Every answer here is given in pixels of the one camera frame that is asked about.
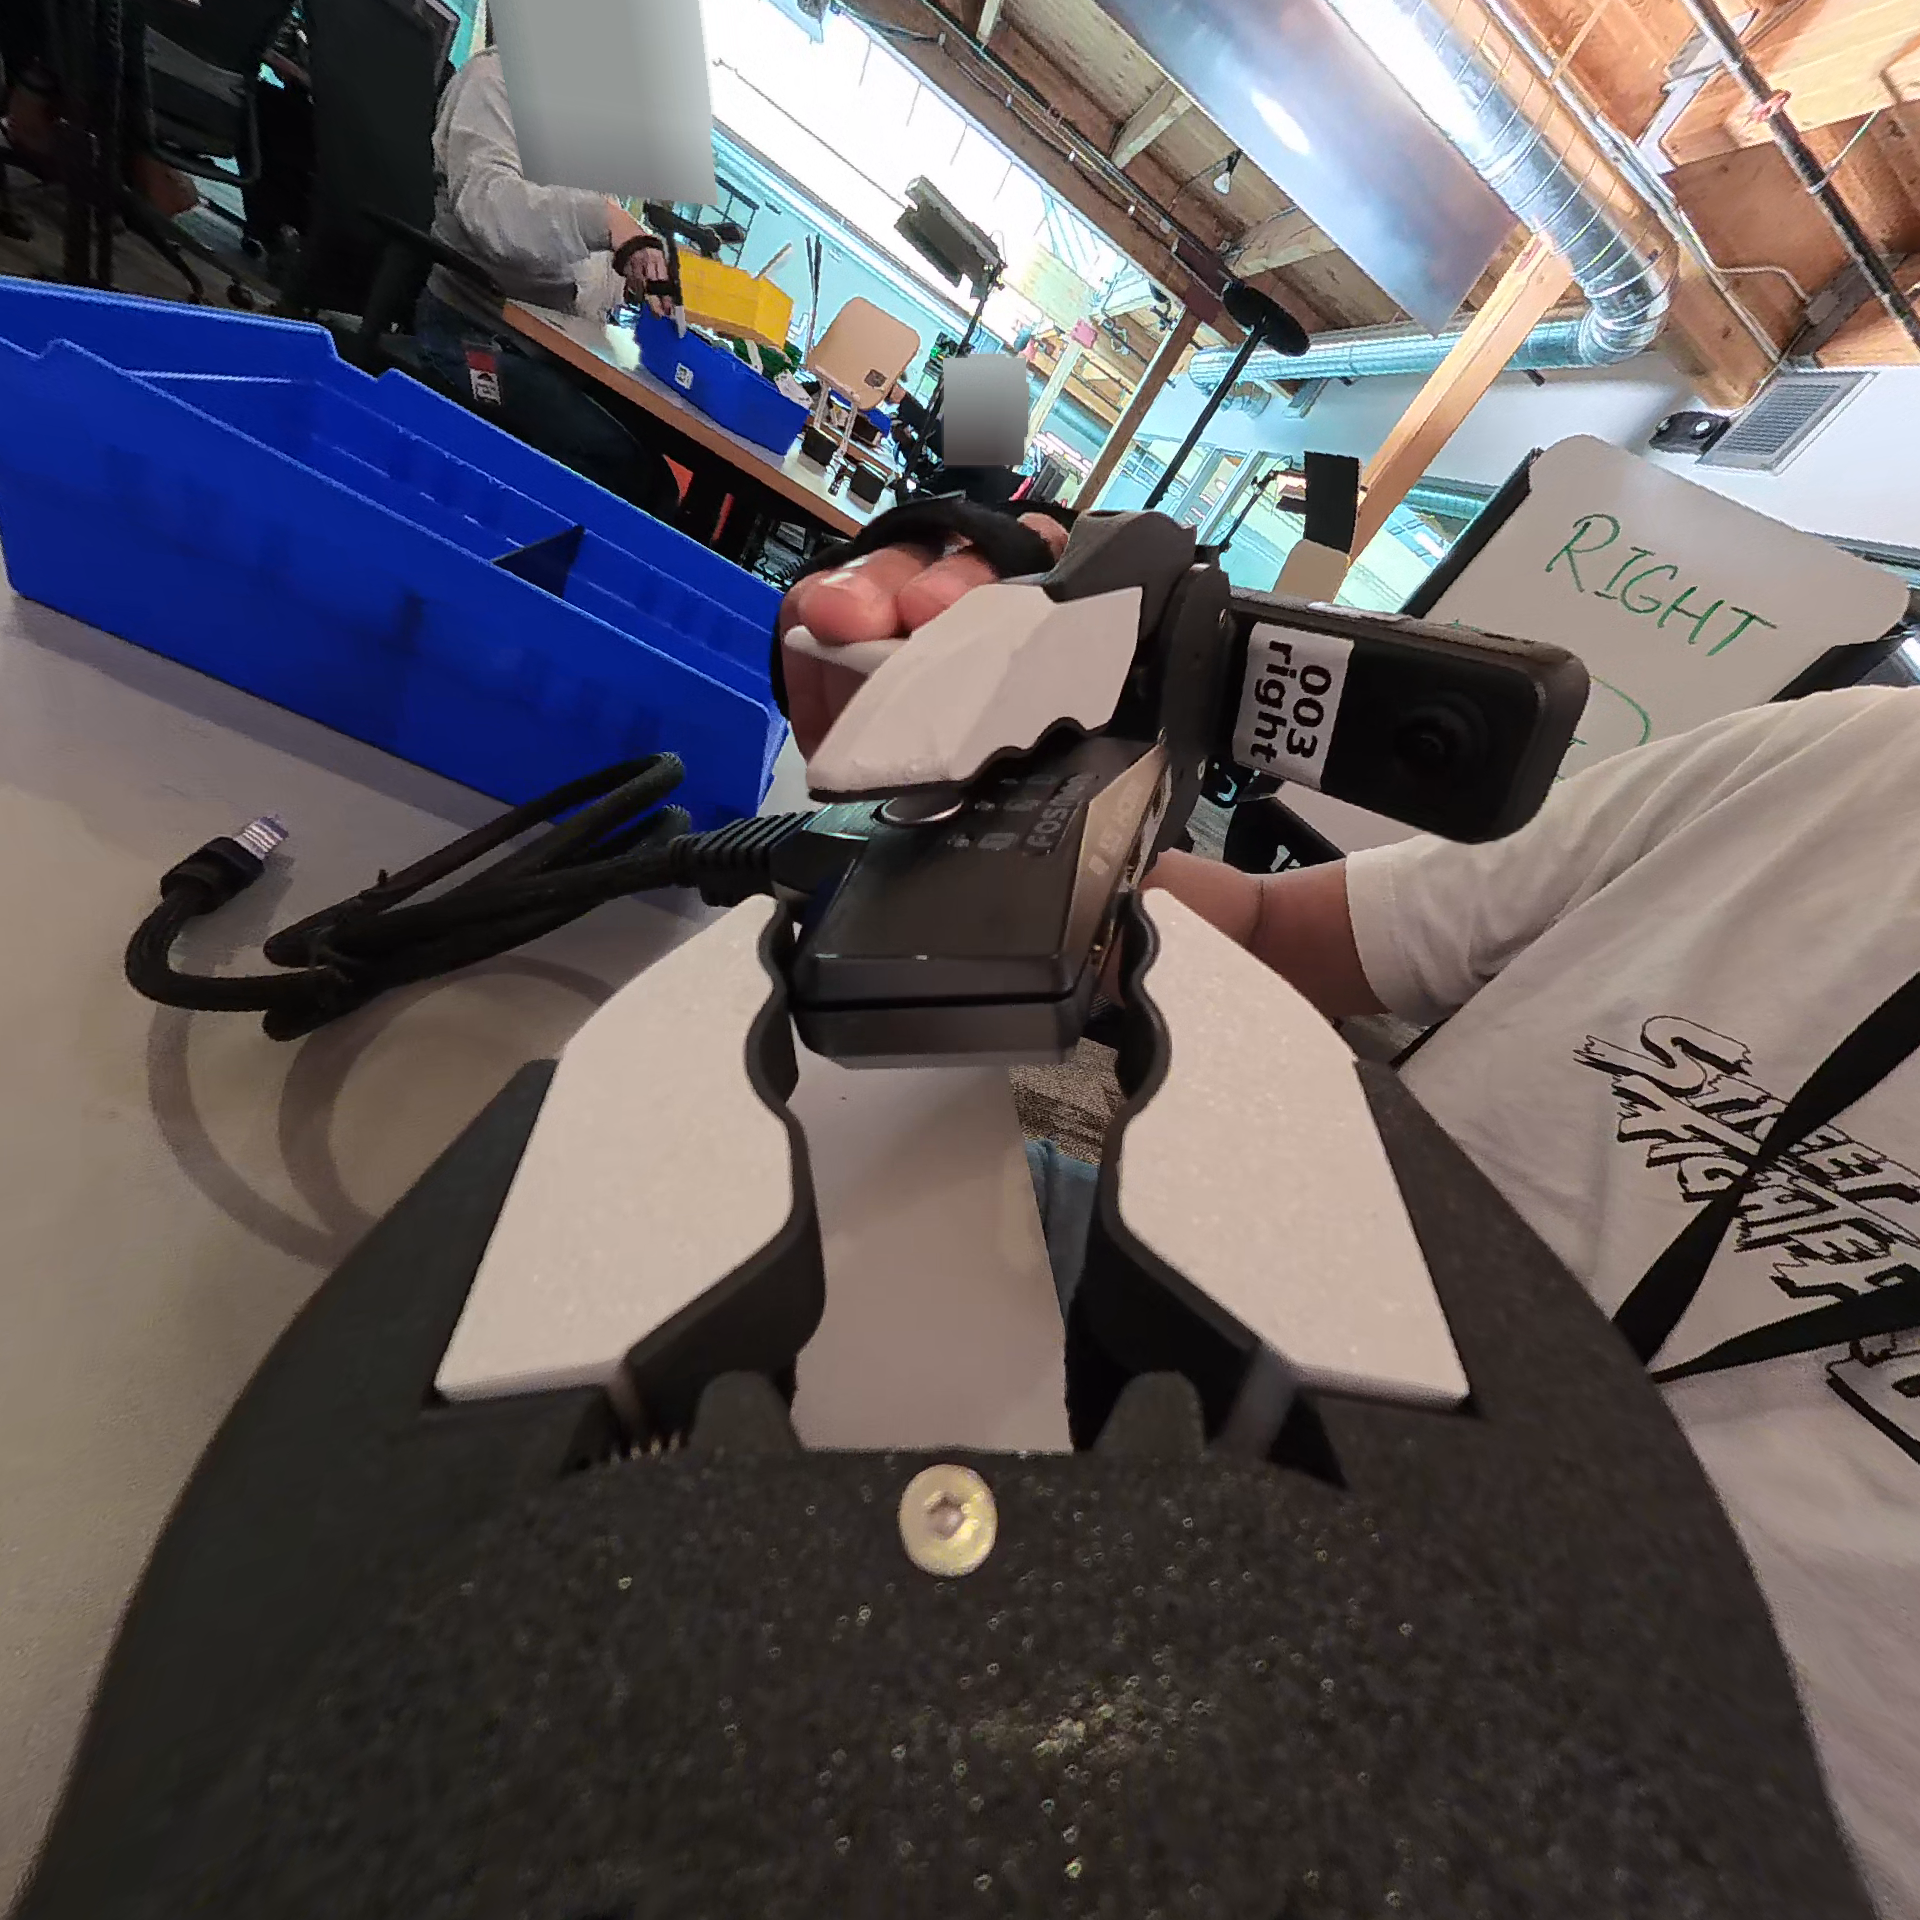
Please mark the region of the person's right hand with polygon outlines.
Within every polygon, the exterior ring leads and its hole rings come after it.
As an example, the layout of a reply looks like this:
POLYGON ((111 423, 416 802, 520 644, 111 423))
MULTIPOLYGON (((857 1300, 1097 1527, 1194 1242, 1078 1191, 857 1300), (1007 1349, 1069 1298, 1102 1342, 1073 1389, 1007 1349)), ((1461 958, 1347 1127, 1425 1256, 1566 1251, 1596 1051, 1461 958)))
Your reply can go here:
POLYGON ((770 679, 795 747, 811 761, 862 686, 846 649, 903 643, 979 586, 1047 572, 1066 550, 1073 510, 1010 514, 970 502, 915 505, 876 518, 821 555, 782 600, 770 679))

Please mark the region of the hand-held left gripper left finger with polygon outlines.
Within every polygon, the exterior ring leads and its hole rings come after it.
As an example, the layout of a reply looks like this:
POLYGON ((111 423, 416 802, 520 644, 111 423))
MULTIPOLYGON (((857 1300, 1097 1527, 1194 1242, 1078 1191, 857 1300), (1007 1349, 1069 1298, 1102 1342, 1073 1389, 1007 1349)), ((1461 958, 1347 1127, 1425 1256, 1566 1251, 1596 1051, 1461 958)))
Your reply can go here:
POLYGON ((442 1403, 642 1392, 699 1308, 751 1315, 784 1368, 824 1309, 784 958, 790 913, 744 902, 609 993, 561 1044, 434 1378, 442 1403))

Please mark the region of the small yellow bin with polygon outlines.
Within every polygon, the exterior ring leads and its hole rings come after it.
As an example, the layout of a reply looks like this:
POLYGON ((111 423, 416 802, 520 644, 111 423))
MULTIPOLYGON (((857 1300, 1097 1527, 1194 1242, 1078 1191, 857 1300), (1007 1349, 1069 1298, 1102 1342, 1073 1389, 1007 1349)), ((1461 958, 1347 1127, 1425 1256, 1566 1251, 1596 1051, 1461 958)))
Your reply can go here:
POLYGON ((770 276, 681 251, 677 292, 687 326, 733 340, 782 353, 795 321, 795 300, 770 276))

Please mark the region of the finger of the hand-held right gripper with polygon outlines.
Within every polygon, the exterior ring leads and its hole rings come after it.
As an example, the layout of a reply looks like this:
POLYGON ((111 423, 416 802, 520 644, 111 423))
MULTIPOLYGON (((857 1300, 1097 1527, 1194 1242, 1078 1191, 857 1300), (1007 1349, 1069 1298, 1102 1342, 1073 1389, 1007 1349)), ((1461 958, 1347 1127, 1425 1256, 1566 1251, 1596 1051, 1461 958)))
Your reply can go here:
POLYGON ((910 638, 821 644, 806 634, 809 658, 862 675, 806 757, 809 792, 965 788, 1056 727, 1097 733, 1133 674, 1138 613, 1138 586, 1053 600, 1039 584, 993 584, 910 638))

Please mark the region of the black grey adapter hub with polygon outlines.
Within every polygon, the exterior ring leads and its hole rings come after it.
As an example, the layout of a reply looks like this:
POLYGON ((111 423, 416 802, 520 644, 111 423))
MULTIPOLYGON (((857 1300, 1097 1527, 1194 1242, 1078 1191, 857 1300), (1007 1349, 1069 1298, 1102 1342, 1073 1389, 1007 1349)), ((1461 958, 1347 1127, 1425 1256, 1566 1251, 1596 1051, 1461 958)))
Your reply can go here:
POLYGON ((1158 747, 1065 737, 949 800, 836 802, 699 832, 671 805, 681 779, 676 754, 646 754, 566 783, 280 929, 267 974, 180 974, 186 926, 249 891, 284 842, 275 819, 255 819, 159 878, 126 984, 145 1002, 255 1015, 270 1040, 301 1040, 612 902, 692 891, 709 909, 778 902, 786 1017, 824 1058, 1043 1062, 1085 1034, 1169 788, 1158 747))

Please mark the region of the black divider of blue bin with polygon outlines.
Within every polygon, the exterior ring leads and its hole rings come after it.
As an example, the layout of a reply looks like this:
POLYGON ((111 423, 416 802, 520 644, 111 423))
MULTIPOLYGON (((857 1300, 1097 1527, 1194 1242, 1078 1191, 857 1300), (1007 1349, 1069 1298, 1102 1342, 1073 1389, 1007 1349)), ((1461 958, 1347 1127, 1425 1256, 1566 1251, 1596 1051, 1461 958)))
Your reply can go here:
POLYGON ((548 593, 553 600, 566 600, 570 593, 570 578, 571 566, 580 560, 587 530, 575 526, 561 526, 559 531, 513 546, 508 553, 500 553, 490 566, 499 572, 508 572, 543 593, 548 593))

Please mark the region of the person's denim legs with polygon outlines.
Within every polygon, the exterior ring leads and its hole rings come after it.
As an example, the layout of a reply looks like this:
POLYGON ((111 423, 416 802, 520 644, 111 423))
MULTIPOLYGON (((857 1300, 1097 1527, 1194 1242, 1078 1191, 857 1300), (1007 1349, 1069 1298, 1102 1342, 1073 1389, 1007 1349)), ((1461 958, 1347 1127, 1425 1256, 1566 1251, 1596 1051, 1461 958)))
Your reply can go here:
POLYGON ((1039 1211, 1051 1284, 1060 1321, 1066 1323, 1073 1292, 1085 1279, 1102 1169, 1051 1138, 1026 1138, 1026 1169, 1039 1211))

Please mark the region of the small blue bin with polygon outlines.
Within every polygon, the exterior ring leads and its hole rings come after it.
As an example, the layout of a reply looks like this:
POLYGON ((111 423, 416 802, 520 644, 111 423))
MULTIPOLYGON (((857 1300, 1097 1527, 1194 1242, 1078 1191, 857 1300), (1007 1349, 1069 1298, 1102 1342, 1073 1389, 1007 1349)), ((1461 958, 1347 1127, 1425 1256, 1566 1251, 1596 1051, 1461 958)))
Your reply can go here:
POLYGON ((676 390, 692 410, 733 437, 784 459, 806 429, 809 406, 782 392, 774 379, 738 361, 728 350, 676 321, 634 311, 637 361, 650 379, 676 390))

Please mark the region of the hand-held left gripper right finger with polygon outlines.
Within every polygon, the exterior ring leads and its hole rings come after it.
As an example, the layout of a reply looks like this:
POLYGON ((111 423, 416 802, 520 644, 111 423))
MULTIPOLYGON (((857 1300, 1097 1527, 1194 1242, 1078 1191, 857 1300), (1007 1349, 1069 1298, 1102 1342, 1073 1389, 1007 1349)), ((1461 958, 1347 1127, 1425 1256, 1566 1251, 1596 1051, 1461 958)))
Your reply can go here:
POLYGON ((1169 891, 1127 902, 1124 1068, 1092 1315, 1141 1357, 1215 1333, 1253 1378, 1455 1411, 1438 1289, 1338 1029, 1169 891))

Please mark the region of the person's white shirt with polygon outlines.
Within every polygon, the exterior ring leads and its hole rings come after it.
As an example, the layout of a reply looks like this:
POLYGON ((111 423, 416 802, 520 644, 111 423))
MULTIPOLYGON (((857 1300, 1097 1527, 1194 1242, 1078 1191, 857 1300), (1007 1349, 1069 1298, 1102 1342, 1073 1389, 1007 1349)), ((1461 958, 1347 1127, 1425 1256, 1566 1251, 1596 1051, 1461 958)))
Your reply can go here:
MULTIPOLYGON (((1916 977, 1916 689, 1756 705, 1560 783, 1522 832, 1347 859, 1409 1091, 1617 1315, 1916 977)), ((1916 1917, 1916 1316, 1672 1381, 1883 1917, 1916 1917)))

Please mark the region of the whiteboard with green writing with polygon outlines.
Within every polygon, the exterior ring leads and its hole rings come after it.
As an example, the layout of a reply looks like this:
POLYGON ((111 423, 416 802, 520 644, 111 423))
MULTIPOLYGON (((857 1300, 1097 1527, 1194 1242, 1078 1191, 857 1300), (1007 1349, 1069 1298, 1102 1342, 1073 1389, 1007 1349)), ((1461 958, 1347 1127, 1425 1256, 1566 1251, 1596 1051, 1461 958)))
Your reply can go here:
POLYGON ((1558 644, 1588 702, 1560 774, 1792 694, 1906 626, 1906 584, 1596 437, 1518 468, 1409 617, 1558 644))

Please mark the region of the black floor lamp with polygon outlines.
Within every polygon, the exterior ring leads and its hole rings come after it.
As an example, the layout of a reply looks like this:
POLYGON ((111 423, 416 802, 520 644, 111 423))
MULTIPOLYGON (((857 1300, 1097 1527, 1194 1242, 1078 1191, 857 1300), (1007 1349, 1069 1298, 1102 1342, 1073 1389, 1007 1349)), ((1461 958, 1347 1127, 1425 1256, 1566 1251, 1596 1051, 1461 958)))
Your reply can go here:
POLYGON ((1309 353, 1309 332, 1267 295, 1253 292, 1247 279, 1231 279, 1222 295, 1222 311, 1227 321, 1241 329, 1241 340, 1222 373, 1218 387, 1210 390, 1201 414, 1190 420, 1185 437, 1178 439, 1175 455, 1156 479, 1152 492, 1145 495, 1145 510, 1158 510, 1169 489, 1178 479, 1185 459, 1201 448, 1202 429, 1225 406, 1225 395, 1241 381, 1247 364, 1264 353, 1274 358, 1302 358, 1309 353))

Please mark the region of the blue plastic bin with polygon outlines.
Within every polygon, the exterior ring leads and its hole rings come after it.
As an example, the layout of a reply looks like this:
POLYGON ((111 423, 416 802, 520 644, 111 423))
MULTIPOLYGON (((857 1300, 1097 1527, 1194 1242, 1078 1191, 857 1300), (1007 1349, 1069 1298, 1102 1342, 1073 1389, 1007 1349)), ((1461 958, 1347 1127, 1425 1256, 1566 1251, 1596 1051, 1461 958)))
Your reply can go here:
POLYGON ((16 593, 499 802, 676 754, 752 816, 778 593, 312 326, 4 279, 16 593), (561 526, 566 600, 490 563, 561 526))

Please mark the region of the person's right forearm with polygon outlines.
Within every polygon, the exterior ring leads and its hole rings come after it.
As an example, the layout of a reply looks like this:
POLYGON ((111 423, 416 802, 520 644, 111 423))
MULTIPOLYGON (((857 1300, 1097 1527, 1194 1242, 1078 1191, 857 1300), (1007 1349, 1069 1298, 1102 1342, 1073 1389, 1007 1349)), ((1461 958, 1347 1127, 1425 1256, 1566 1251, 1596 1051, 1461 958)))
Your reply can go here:
POLYGON ((1327 1021, 1382 1015, 1356 955, 1343 859, 1253 878, 1194 853, 1163 853, 1145 891, 1184 902, 1327 1021))

